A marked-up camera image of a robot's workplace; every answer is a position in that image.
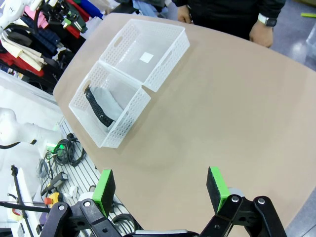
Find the person's left hand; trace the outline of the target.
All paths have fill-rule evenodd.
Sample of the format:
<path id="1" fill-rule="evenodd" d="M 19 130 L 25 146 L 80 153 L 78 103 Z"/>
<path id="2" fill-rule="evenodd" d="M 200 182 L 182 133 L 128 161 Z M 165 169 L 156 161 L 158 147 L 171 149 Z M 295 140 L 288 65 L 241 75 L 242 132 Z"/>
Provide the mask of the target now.
<path id="1" fill-rule="evenodd" d="M 249 33 L 249 40 L 263 47 L 270 48 L 273 45 L 273 27 L 268 27 L 257 20 Z"/>

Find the person's right hand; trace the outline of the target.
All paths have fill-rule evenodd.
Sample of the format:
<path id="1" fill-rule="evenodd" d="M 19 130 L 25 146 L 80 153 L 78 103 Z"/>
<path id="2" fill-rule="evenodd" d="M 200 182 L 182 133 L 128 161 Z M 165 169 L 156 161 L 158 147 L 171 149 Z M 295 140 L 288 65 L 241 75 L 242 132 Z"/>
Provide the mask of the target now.
<path id="1" fill-rule="evenodd" d="M 179 22 L 183 22 L 183 23 L 187 23 L 187 24 L 192 23 L 190 9 L 188 8 L 187 5 L 177 7 L 177 20 Z"/>

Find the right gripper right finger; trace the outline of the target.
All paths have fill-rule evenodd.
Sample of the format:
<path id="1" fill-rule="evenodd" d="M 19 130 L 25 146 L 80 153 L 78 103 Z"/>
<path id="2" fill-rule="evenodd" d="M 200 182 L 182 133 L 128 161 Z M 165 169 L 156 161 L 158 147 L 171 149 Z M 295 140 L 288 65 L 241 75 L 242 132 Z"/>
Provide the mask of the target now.
<path id="1" fill-rule="evenodd" d="M 248 200 L 230 192 L 220 169 L 208 168 L 207 190 L 215 215 L 199 234 L 227 237 L 233 226 L 243 226 L 250 237 L 285 237 L 286 232 L 270 198 Z"/>

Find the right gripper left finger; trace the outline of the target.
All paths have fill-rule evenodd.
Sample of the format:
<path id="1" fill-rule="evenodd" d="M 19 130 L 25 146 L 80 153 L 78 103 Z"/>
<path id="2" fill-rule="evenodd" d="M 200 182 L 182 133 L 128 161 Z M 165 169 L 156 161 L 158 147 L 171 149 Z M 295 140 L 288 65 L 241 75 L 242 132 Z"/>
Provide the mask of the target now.
<path id="1" fill-rule="evenodd" d="M 41 235 L 43 237 L 77 237 L 82 230 L 91 230 L 96 237 L 120 237 L 121 233 L 108 216 L 116 190 L 113 171 L 102 171 L 92 198 L 69 206 L 58 202 L 52 206 Z"/>

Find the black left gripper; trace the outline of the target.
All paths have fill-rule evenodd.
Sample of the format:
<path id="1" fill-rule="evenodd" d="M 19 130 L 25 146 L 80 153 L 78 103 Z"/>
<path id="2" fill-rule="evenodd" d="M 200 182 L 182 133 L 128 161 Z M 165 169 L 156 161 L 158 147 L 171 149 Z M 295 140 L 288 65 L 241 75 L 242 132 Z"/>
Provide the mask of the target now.
<path id="1" fill-rule="evenodd" d="M 73 22 L 72 5 L 68 2 L 57 2 L 54 7 L 49 5 L 48 23 L 62 23 L 63 28 L 69 27 Z M 74 27 L 80 32 L 85 33 L 88 28 L 86 23 L 79 19 L 73 22 Z"/>

